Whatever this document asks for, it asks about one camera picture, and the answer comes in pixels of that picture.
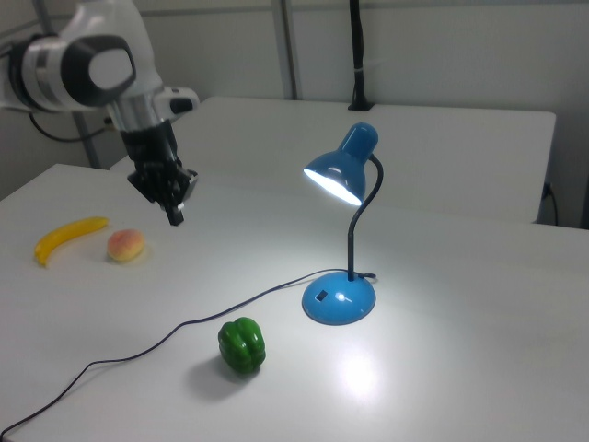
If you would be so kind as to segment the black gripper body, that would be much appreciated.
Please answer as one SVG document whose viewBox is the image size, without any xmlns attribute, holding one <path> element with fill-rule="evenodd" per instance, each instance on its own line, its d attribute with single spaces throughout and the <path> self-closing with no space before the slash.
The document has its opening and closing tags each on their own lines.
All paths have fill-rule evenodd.
<svg viewBox="0 0 589 442">
<path fill-rule="evenodd" d="M 181 161 L 177 155 L 177 141 L 170 121 L 147 129 L 121 132 L 129 159 L 134 164 L 131 176 L 143 176 L 147 171 L 162 171 L 175 178 Z"/>
</svg>

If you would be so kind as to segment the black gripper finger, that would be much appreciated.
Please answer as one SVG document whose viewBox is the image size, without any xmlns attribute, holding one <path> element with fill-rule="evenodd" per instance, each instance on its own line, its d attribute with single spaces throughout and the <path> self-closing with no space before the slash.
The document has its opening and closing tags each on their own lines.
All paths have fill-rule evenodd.
<svg viewBox="0 0 589 442">
<path fill-rule="evenodd" d="M 179 174 L 179 214 L 183 215 L 186 201 L 191 197 L 191 194 L 197 184 L 199 175 L 192 169 L 181 169 Z"/>
<path fill-rule="evenodd" d="M 179 226 L 184 221 L 182 185 L 185 176 L 175 162 L 144 162 L 135 165 L 135 171 L 127 180 L 152 204 L 158 204 L 166 213 L 170 225 Z"/>
</svg>

